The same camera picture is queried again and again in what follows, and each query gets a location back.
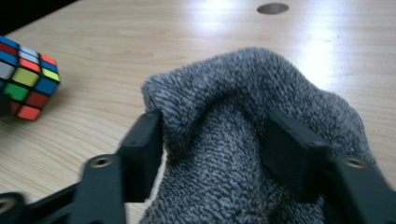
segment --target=knit fabric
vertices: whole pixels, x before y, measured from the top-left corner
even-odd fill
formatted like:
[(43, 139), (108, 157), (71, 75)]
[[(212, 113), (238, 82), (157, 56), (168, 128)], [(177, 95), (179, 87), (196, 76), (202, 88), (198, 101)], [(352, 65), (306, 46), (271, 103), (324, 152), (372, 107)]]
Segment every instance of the knit fabric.
[(283, 57), (241, 49), (142, 87), (163, 112), (163, 181), (141, 223), (324, 223), (323, 199), (295, 203), (261, 154), (268, 111), (293, 116), (331, 146), (375, 164), (358, 113), (321, 91)]

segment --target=wood grain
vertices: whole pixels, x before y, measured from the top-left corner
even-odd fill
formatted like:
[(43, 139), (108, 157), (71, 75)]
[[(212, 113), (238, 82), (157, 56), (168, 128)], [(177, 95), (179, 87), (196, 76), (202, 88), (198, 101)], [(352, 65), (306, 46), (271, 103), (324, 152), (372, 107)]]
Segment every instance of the wood grain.
[[(62, 87), (35, 122), (1, 118), (0, 192), (30, 202), (78, 180), (88, 158), (112, 153), (143, 113), (150, 75), (245, 47), (282, 54), (361, 114), (396, 187), (396, 2), (84, 0), (7, 37), (54, 57)], [(130, 223), (147, 203), (128, 206)]]

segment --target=blue sticker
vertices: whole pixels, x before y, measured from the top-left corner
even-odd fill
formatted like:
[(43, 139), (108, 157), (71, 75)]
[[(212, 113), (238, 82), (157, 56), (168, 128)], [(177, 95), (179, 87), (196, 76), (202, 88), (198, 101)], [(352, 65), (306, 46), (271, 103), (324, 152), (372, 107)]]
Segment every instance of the blue sticker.
[(0, 60), (6, 61), (8, 63), (17, 64), (18, 59), (8, 53), (0, 51)]
[(58, 83), (49, 81), (46, 78), (40, 78), (38, 82), (35, 84), (35, 89), (41, 92), (44, 92), (48, 95), (52, 95), (56, 88), (58, 87)]
[(54, 73), (58, 73), (58, 68), (56, 68), (55, 65), (53, 65), (52, 63), (47, 63), (44, 60), (40, 60), (41, 61), (41, 66), (43, 66), (44, 68), (49, 69), (50, 71), (54, 72)]
[(14, 41), (12, 41), (10, 39), (7, 39), (7, 38), (3, 37), (2, 35), (0, 35), (0, 42), (4, 43), (4, 44), (7, 44), (7, 45), (11, 46), (14, 49), (17, 49), (18, 45), (19, 45), (18, 43), (14, 42)]

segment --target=black plastic part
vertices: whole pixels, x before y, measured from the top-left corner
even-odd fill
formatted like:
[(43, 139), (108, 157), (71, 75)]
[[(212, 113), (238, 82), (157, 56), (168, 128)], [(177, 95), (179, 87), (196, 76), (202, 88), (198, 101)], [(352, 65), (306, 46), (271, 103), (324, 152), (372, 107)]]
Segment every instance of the black plastic part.
[(26, 203), (21, 194), (0, 194), (0, 223), (24, 224), (28, 218), (26, 211)]
[(125, 223), (123, 201), (119, 156), (94, 157), (85, 164), (68, 223)]
[(125, 202), (144, 202), (162, 161), (161, 111), (152, 110), (142, 115), (124, 137), (116, 154), (120, 155), (124, 173), (128, 174), (123, 178)]
[(36, 203), (29, 204), (31, 222), (40, 224), (66, 223), (77, 187), (78, 184), (71, 185)]
[(262, 161), (299, 203), (314, 203), (318, 177), (330, 147), (297, 119), (271, 111), (265, 126)]
[(327, 220), (343, 218), (348, 224), (396, 223), (396, 192), (367, 161), (350, 156), (339, 156), (325, 169), (323, 193), (334, 211), (324, 210)]
[(0, 116), (8, 115), (11, 107), (11, 100), (8, 95), (0, 93)]

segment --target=round hole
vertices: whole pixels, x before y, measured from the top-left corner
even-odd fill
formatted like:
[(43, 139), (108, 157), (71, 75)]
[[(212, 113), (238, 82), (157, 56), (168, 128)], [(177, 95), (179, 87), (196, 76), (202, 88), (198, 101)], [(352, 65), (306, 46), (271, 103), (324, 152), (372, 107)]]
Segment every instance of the round hole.
[(359, 168), (359, 169), (362, 169), (367, 166), (366, 162), (357, 160), (357, 159), (353, 159), (353, 158), (344, 159), (344, 163), (348, 166)]
[(289, 10), (289, 6), (283, 3), (270, 3), (257, 8), (261, 14), (276, 15)]
[(111, 158), (103, 157), (103, 158), (99, 158), (99, 159), (96, 159), (95, 161), (93, 161), (91, 163), (91, 167), (93, 167), (93, 168), (105, 167), (105, 166), (108, 166), (109, 164), (111, 164), (111, 162), (113, 162), (113, 160), (111, 160)]
[(0, 214), (5, 213), (15, 205), (16, 201), (13, 198), (0, 199)]

